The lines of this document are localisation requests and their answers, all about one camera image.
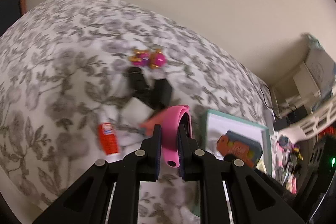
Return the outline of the pink smart watch band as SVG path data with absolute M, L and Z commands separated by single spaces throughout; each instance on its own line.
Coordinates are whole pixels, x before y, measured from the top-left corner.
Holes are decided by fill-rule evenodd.
M 193 136 L 189 110 L 187 105 L 176 105 L 168 107 L 163 113 L 161 151 L 165 163 L 171 168 L 179 168 L 180 166 L 178 155 L 179 125 L 186 125 L 188 137 Z

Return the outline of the orange blue eraser case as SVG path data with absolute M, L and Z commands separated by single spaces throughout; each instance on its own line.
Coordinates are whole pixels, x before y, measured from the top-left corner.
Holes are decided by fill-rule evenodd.
M 217 151 L 223 156 L 234 155 L 246 165 L 255 168 L 263 155 L 259 142 L 232 131 L 227 131 L 217 141 Z

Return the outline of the pink blue eraser case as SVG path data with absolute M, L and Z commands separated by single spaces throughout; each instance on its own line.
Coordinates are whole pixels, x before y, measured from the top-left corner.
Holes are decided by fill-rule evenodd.
M 167 108 L 160 111 L 158 114 L 155 114 L 154 116 L 149 118 L 147 121 L 139 124 L 139 127 L 143 131 L 145 136 L 152 136 L 155 125 L 157 124 L 160 126 L 162 125 L 166 112 L 167 112 Z

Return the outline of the teal rimmed white tray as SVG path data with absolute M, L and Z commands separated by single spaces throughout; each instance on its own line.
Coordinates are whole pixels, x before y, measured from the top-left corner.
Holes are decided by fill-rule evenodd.
M 197 139 L 201 149 L 209 151 L 220 160 L 223 156 L 217 150 L 217 141 L 228 131 L 259 142 L 263 151 L 261 159 L 264 161 L 265 172 L 272 174 L 272 149 L 267 127 L 216 110 L 207 110 L 202 114 L 199 127 L 201 133 Z

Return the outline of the orange glue bottle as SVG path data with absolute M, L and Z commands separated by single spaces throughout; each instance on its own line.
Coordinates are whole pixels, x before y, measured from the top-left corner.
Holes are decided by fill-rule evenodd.
M 106 155 L 120 152 L 114 127 L 103 110 L 98 112 L 98 137 Z

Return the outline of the white cube adapter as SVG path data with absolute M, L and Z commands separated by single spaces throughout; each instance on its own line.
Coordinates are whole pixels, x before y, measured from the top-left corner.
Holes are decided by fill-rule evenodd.
M 138 126 L 149 119 L 154 110 L 135 97 L 127 102 L 121 110 L 122 118 L 132 126 Z

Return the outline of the black power adapter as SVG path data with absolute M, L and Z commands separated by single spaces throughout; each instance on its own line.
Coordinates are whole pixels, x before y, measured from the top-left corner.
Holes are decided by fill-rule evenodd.
M 163 110 L 169 106 L 173 88 L 167 79 L 157 79 L 150 95 L 150 107 L 153 110 Z

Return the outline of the floral grey white blanket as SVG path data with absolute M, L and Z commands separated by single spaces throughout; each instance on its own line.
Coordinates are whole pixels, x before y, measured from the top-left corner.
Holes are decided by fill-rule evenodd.
M 121 116 L 131 97 L 126 71 L 134 50 L 156 49 L 167 63 L 144 68 L 145 79 L 169 81 L 171 104 L 190 107 L 196 138 L 209 109 L 265 124 L 265 83 L 193 30 L 120 0 L 47 0 L 1 36 L 1 183 L 22 222 L 105 156 L 100 110 L 120 149 L 110 161 L 139 149 L 139 126 Z

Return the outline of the pink doll figure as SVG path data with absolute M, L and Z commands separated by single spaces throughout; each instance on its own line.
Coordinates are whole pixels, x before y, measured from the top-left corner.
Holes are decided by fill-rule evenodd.
M 133 55 L 129 57 L 129 61 L 138 67 L 149 67 L 157 69 L 163 67 L 167 60 L 161 49 L 150 50 L 134 50 Z

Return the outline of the white lattice shelf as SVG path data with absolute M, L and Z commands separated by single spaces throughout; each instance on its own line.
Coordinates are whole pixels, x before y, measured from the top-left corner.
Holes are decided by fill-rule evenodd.
M 292 143 L 310 139 L 335 122 L 335 108 L 336 98 L 333 96 L 314 113 L 276 133 L 287 136 Z

